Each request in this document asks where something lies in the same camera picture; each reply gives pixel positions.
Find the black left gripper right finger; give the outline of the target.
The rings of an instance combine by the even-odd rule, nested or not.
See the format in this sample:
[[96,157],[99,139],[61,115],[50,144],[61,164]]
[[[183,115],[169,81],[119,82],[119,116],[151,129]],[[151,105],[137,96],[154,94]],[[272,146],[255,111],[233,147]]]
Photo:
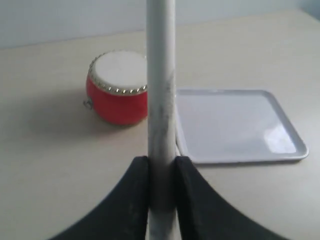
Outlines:
[[174,199],[183,240],[281,240],[222,198],[190,158],[174,160]]

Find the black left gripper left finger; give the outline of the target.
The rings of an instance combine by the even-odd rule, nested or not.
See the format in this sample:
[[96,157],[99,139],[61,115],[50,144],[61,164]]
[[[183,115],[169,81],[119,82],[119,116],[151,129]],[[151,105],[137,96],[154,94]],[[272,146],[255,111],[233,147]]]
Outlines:
[[135,157],[108,196],[55,240],[143,240],[150,200],[149,161]]

